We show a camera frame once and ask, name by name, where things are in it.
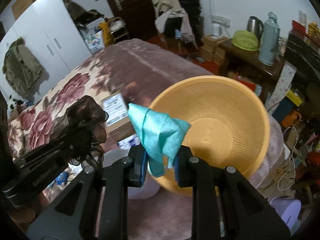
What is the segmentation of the stacked cardboard boxes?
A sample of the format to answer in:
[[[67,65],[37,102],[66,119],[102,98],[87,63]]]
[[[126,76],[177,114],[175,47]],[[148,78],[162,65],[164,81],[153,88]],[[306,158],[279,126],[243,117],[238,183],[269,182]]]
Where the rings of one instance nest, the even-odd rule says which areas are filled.
[[[218,66],[225,61],[226,52],[219,44],[228,38],[225,36],[207,35],[202,38],[203,46],[200,49],[201,56],[208,62],[215,62]]]

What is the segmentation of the dark wooden side table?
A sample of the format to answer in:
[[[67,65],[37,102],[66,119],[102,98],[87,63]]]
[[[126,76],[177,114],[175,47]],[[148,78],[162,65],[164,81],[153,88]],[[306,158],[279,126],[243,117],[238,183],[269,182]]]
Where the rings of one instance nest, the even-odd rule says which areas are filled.
[[[268,93],[271,93],[280,77],[285,59],[281,56],[272,66],[263,64],[258,60],[258,51],[247,51],[236,47],[232,40],[226,39],[219,44],[225,51],[225,60],[219,68],[219,75],[228,76],[229,72],[247,75],[262,86],[260,100],[265,103]]]

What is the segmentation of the wall power strip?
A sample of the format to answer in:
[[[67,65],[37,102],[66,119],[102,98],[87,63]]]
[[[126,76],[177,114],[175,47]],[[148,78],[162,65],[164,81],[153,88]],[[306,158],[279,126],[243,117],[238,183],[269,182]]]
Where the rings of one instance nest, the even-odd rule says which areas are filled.
[[[225,28],[229,28],[231,26],[231,20],[229,18],[219,16],[219,15],[212,15],[212,22],[218,23]]]

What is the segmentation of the cardboard box with label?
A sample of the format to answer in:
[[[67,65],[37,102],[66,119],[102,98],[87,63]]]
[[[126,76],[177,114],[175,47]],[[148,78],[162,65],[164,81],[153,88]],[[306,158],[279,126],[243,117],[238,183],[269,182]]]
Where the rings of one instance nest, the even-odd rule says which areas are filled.
[[[116,92],[104,98],[102,108],[108,114],[106,131],[109,137],[119,142],[133,134],[135,130],[128,116],[128,108],[121,92]]]

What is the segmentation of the steel electric kettle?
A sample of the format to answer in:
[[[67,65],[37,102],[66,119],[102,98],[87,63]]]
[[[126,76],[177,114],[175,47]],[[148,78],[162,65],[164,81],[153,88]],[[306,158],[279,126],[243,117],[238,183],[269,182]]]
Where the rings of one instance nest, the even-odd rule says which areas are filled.
[[[264,31],[264,24],[256,16],[250,16],[247,22],[247,31],[253,33],[260,40]]]

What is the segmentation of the panda plush toy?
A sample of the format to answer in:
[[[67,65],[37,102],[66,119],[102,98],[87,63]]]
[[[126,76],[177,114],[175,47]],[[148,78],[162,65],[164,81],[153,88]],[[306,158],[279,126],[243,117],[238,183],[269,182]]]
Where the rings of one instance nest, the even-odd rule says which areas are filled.
[[[9,96],[9,101],[8,101],[8,112],[12,112],[17,106],[26,106],[27,101],[26,100],[21,100],[21,99],[16,99],[12,95]]]

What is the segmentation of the white lidded canister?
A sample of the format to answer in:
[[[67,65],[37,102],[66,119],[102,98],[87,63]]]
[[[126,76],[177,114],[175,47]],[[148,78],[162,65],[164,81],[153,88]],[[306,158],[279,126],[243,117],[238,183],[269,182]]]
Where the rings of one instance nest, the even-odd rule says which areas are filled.
[[[119,159],[123,159],[129,155],[129,149],[115,149],[110,150],[104,154],[103,167],[109,167]],[[143,167],[142,177],[137,181],[130,181],[130,186],[128,187],[128,199],[138,200],[138,199],[148,199],[156,195],[160,189],[160,185],[157,184],[148,173],[148,168]]]

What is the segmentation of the olive green jacket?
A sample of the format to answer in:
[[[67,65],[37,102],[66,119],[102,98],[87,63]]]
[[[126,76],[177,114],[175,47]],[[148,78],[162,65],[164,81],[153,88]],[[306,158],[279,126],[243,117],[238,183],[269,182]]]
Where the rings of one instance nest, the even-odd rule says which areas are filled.
[[[20,37],[12,42],[7,50],[2,72],[10,87],[21,97],[26,98],[31,87],[40,78],[44,68]]]

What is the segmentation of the dark wooden door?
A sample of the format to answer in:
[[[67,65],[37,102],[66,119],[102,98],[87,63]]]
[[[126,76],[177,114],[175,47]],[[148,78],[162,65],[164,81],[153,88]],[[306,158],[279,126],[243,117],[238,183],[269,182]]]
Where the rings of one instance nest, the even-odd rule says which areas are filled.
[[[129,38],[147,41],[157,35],[152,0],[107,0],[116,17],[121,17]]]

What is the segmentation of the white cup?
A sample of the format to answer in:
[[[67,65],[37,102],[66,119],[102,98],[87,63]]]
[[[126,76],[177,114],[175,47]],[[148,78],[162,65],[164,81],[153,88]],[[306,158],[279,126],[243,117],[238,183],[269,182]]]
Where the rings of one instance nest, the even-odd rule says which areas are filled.
[[[221,25],[219,23],[213,23],[213,35],[218,37],[222,35]]]

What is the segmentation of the orange plastic basket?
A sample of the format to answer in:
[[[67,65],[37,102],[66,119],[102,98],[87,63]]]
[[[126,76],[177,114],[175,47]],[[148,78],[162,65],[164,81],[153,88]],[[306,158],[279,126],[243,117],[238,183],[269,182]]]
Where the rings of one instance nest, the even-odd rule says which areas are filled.
[[[183,145],[209,165],[234,166],[250,179],[268,150],[270,121],[264,104],[244,84],[204,75],[180,81],[149,105],[191,124]]]

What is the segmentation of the black mesh scrunchie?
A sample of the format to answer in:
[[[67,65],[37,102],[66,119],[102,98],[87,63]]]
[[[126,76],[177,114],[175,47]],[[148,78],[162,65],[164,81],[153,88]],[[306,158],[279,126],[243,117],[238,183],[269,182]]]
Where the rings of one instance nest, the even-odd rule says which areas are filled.
[[[93,97],[85,95],[57,119],[50,140],[63,139],[70,164],[102,168],[104,150],[101,145],[107,139],[104,128],[107,119],[108,114]]]

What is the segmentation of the lavender plastic stool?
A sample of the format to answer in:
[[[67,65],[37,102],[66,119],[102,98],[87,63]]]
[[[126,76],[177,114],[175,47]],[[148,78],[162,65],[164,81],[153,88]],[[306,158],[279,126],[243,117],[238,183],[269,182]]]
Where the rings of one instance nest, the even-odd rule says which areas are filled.
[[[301,202],[295,198],[276,197],[270,201],[270,205],[291,230],[298,220]]]

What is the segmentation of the teal face mask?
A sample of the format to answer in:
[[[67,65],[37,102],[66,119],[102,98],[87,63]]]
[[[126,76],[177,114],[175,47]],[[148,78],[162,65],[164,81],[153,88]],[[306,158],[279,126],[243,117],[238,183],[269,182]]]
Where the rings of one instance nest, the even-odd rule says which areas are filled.
[[[127,113],[149,156],[150,174],[155,178],[165,175],[163,157],[168,158],[168,168],[172,168],[191,124],[134,103],[129,103]]]

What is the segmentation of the white wardrobe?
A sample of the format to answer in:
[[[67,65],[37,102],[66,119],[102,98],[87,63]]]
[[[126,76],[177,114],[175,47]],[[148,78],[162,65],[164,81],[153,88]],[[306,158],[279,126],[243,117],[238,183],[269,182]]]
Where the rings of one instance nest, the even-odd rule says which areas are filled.
[[[12,42],[25,46],[43,66],[41,77],[27,97],[38,102],[75,67],[91,57],[63,0],[36,0],[13,24],[1,41],[1,59]]]

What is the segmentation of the pile of clothes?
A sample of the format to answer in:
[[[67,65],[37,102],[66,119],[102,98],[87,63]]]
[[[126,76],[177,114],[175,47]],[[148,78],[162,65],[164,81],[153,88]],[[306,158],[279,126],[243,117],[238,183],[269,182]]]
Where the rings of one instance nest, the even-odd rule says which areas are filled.
[[[154,0],[155,26],[159,34],[198,47],[200,42],[200,0]]]

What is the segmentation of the dark blue tissue pack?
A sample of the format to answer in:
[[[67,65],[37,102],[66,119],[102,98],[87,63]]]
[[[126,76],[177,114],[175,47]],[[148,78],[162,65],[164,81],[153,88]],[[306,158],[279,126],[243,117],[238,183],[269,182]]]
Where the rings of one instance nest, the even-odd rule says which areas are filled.
[[[118,142],[118,146],[124,150],[129,150],[131,147],[138,146],[139,144],[140,144],[140,139],[136,134],[133,134]]]

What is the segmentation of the green mesh food cover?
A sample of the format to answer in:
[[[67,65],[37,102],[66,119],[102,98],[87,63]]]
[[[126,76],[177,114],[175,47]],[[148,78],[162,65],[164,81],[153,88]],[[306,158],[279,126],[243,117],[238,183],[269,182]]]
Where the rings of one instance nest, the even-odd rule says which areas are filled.
[[[258,38],[247,30],[237,30],[233,35],[232,44],[247,51],[257,51],[259,49]]]

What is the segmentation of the floral plush blanket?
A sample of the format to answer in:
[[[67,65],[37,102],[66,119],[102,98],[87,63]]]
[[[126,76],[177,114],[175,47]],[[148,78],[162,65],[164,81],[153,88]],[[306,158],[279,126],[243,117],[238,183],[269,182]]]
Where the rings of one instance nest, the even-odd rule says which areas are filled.
[[[4,195],[31,203],[69,164],[82,172],[38,215],[27,239],[127,239],[127,189],[147,174],[193,197],[192,239],[289,239],[251,185],[270,140],[248,87],[172,55],[149,67],[151,44],[109,46],[9,120]]]

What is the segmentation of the grey green thermos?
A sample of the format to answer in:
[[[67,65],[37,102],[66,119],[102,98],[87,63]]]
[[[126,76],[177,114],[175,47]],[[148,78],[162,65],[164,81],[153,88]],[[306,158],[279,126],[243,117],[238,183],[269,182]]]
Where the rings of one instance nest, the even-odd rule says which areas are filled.
[[[272,66],[276,58],[279,45],[280,26],[275,13],[269,12],[264,23],[264,32],[260,46],[258,60],[267,66]]]

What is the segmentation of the food mart shopping bag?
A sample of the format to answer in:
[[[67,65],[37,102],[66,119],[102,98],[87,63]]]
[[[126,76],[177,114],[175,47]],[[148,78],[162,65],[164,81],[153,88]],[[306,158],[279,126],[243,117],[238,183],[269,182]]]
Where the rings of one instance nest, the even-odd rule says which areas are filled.
[[[80,34],[84,39],[86,46],[88,47],[91,54],[95,54],[105,48],[103,41],[103,31],[99,27],[99,24],[104,22],[105,19],[101,17],[80,27]]]

